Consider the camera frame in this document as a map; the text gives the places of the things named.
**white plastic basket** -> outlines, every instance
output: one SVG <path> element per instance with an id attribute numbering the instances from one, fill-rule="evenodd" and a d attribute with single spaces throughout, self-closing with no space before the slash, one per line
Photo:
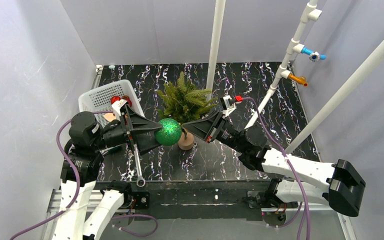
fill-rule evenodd
<path id="1" fill-rule="evenodd" d="M 111 98 L 114 96 L 122 97 L 123 95 L 127 95 L 130 98 L 131 108 L 136 113 L 145 117 L 132 84 L 126 79 L 115 81 L 83 93 L 78 97 L 78 108 L 80 112 L 112 111 Z M 108 124 L 103 114 L 96 114 L 95 116 L 103 127 Z"/>

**gray floor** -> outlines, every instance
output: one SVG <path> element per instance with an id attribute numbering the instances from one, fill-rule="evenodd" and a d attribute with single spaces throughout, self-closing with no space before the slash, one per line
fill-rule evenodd
<path id="1" fill-rule="evenodd" d="M 284 228 L 266 227 L 263 221 L 245 219 L 160 219 L 158 229 L 147 240 L 289 240 L 296 239 L 302 214 Z M 338 215 L 334 211 L 311 212 L 312 240 L 345 240 Z M 154 229 L 154 221 L 133 221 L 127 228 L 137 233 Z M 301 239 L 306 239 L 306 226 Z M 101 240 L 133 240 L 132 236 L 111 224 L 104 230 Z"/>

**green ornament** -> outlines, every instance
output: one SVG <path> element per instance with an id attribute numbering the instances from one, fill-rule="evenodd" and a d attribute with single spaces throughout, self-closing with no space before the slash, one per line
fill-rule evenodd
<path id="1" fill-rule="evenodd" d="M 172 118 L 164 118 L 159 121 L 162 129 L 155 132 L 156 141 L 164 146 L 176 144 L 182 136 L 180 124 Z"/>

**black marble table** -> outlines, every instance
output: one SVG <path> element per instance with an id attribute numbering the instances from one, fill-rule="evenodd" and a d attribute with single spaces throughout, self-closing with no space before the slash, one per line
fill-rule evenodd
<path id="1" fill-rule="evenodd" d="M 273 81 L 278 62 L 218 63 L 214 77 L 214 96 L 242 95 L 261 102 Z M 131 82 L 145 117 L 159 121 L 156 109 L 162 108 L 162 100 L 156 90 L 163 84 L 174 82 L 179 73 L 204 89 L 208 64 L 159 64 L 105 66 L 99 86 L 127 79 Z M 239 130 L 243 129 L 254 112 L 250 102 L 238 105 L 229 117 Z M 271 134 L 286 148 L 305 127 L 307 120 L 298 98 L 296 87 L 290 80 L 282 79 L 276 94 L 263 112 L 263 121 Z M 309 136 L 294 152 L 294 155 L 319 161 L 315 145 Z M 160 146 L 141 157 L 142 174 L 148 181 L 185 180 L 262 180 L 268 179 L 263 172 L 251 171 L 237 158 L 238 153 L 218 141 L 206 143 L 195 138 L 191 150 L 181 150 L 177 144 Z M 108 154 L 101 166 L 98 181 L 135 181 L 135 160 L 131 152 L 123 149 Z"/>

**tree pot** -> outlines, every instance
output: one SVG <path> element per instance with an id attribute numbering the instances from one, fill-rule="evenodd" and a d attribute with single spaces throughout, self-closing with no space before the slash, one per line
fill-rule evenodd
<path id="1" fill-rule="evenodd" d="M 192 135 L 192 133 L 188 132 L 186 134 L 186 139 L 185 139 L 185 134 L 182 132 L 180 140 L 177 143 L 178 143 L 180 149 L 189 150 L 194 146 L 194 135 Z"/>

